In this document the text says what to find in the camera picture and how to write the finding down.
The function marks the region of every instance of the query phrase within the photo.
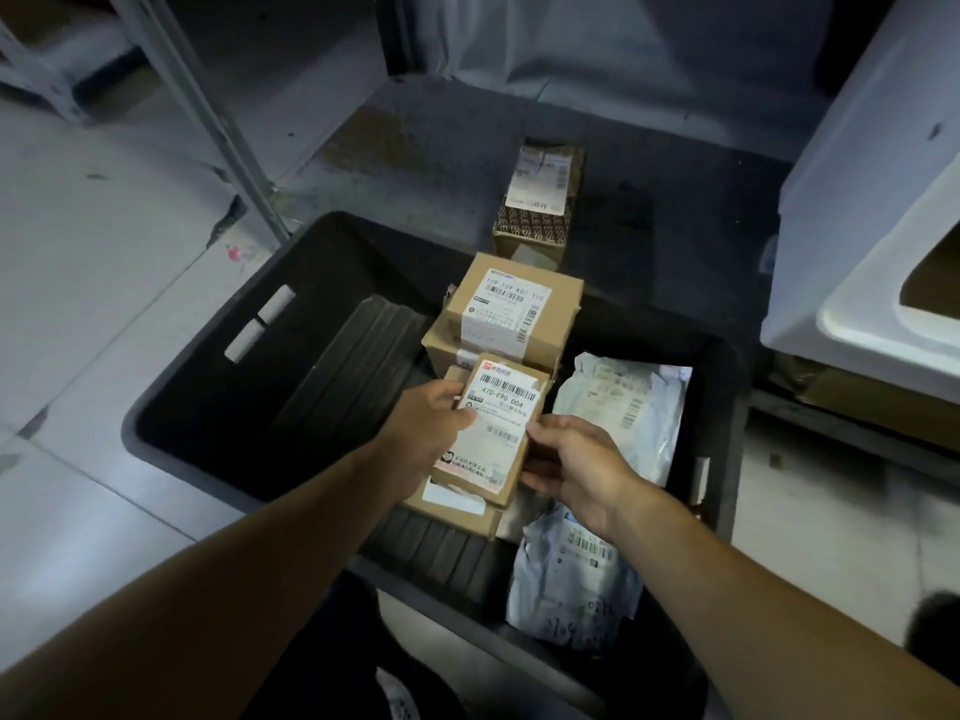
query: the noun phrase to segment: left hand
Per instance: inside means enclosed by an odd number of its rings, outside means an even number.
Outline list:
[[[433,464],[453,446],[457,433],[476,421],[477,413],[470,407],[453,408],[453,398],[463,390],[463,384],[441,380],[408,388],[367,446],[374,469],[387,477],[390,504],[412,496]]]

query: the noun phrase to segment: tiled floor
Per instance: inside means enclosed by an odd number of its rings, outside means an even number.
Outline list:
[[[119,427],[265,253],[246,219],[207,248],[232,192],[196,164],[3,99],[0,132],[3,667],[238,517],[128,455]],[[955,491],[761,418],[734,543],[895,642],[924,593],[960,590]],[[406,606],[385,599],[384,614],[475,707],[562,716],[555,698]]]

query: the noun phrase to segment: sticker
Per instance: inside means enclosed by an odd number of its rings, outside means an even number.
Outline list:
[[[570,155],[521,146],[505,204],[530,212],[564,216],[572,159]]]
[[[477,365],[477,359],[479,358],[480,357],[473,351],[468,351],[463,348],[457,349],[457,366],[461,369],[473,369]]]
[[[491,267],[463,311],[460,340],[478,351],[522,361],[551,292],[546,285]]]
[[[605,429],[622,452],[630,444],[634,425],[648,399],[649,373],[630,373],[599,363],[571,413]]]
[[[474,516],[482,516],[487,509],[486,501],[479,495],[471,495],[457,487],[435,483],[432,477],[428,477],[423,486],[423,502],[442,505],[444,508],[452,508]]]
[[[457,434],[436,467],[499,493],[540,397],[535,376],[485,359],[457,406],[475,409],[477,420]]]

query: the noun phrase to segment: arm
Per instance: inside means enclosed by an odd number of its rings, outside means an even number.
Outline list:
[[[327,586],[475,419],[463,385],[405,391],[380,434],[170,557],[0,677],[4,717],[235,718]]]
[[[960,717],[960,688],[720,540],[575,416],[529,427],[523,481],[617,546],[735,717]]]

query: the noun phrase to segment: right hand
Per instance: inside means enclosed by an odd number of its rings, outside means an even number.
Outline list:
[[[616,510],[649,483],[631,469],[605,430],[579,416],[545,414],[527,425],[527,434],[530,455],[520,480],[559,500],[588,531],[614,543]]]

